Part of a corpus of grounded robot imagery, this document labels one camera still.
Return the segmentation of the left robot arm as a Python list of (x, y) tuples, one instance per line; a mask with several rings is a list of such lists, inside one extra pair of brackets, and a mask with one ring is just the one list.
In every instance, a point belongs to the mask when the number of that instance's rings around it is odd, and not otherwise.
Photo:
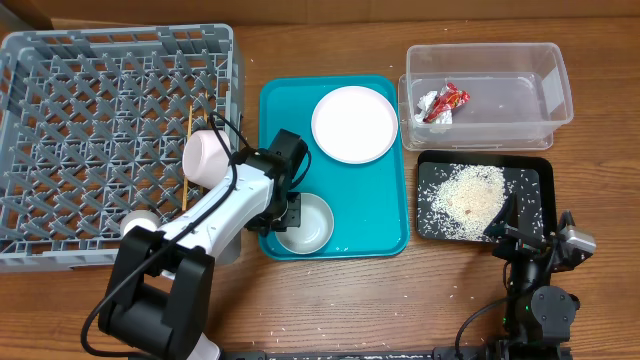
[(245, 148), (232, 155), (227, 179), (183, 216), (157, 230), (129, 230), (105, 296), (84, 323), (129, 348), (99, 351), (85, 328), (84, 350), (103, 358), (222, 358), (204, 333), (216, 259), (244, 228), (290, 227), (290, 198), (310, 164), (305, 145)]

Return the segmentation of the grey metal bowl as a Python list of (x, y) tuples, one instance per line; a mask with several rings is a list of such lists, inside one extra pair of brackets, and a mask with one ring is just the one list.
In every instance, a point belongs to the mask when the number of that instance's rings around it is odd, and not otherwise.
[(275, 232), (278, 242), (289, 252), (309, 255), (321, 250), (330, 240), (334, 216), (330, 206), (311, 193), (294, 193)]

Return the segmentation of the white cup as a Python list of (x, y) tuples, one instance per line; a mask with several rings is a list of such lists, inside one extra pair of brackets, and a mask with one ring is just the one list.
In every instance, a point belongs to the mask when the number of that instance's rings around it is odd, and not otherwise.
[(124, 237), (134, 227), (156, 231), (161, 226), (160, 218), (151, 211), (135, 210), (128, 213), (120, 222), (120, 235)]

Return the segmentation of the large white round plate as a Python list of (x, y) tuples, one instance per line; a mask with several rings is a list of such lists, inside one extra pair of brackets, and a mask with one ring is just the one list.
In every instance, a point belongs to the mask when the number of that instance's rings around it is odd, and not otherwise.
[(313, 138), (329, 157), (365, 164), (382, 157), (394, 144), (398, 119), (391, 102), (363, 86), (345, 86), (326, 94), (311, 117)]

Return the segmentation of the cooked rice leftovers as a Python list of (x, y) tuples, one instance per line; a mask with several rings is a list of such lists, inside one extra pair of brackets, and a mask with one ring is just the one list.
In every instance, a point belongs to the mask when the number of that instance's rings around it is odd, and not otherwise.
[(535, 170), (424, 162), (418, 168), (417, 232), (426, 239), (489, 242), (484, 230), (511, 195), (519, 197), (519, 228), (542, 235)]

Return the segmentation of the white paper napkin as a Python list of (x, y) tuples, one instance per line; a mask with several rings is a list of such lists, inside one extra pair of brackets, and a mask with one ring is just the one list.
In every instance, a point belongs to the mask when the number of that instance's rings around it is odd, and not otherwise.
[(439, 115), (436, 115), (433, 119), (427, 120), (427, 117), (431, 114), (434, 109), (434, 104), (436, 99), (438, 98), (437, 91), (429, 91), (427, 94), (422, 96), (418, 101), (418, 109), (419, 112), (413, 116), (414, 121), (417, 123), (435, 123), (440, 125), (451, 125), (452, 124), (452, 111), (446, 110)]

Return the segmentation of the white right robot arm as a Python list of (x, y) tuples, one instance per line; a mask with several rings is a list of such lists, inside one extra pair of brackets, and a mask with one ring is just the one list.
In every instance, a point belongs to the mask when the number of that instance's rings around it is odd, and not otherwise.
[(484, 234), (497, 240), (492, 255), (504, 260), (507, 295), (503, 328), (506, 335), (485, 346), (484, 359), (569, 359), (561, 345), (580, 308), (579, 299), (551, 284), (551, 275), (571, 271), (589, 258), (594, 248), (576, 244), (575, 224), (569, 212), (561, 217), (558, 233), (537, 236), (520, 228), (517, 196), (507, 197)]

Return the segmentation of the small white bowl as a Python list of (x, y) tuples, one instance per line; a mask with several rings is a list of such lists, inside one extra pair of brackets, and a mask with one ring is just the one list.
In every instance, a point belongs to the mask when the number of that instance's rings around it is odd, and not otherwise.
[(182, 155), (182, 169), (191, 183), (213, 189), (224, 179), (228, 156), (221, 141), (230, 148), (224, 131), (198, 130), (189, 137)]

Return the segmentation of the red snack wrapper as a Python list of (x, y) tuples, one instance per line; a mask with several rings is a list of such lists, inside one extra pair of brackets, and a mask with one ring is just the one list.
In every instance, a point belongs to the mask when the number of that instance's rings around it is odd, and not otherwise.
[(433, 122), (440, 114), (466, 104), (470, 100), (467, 91), (458, 89), (453, 83), (446, 83), (435, 99), (426, 121)]

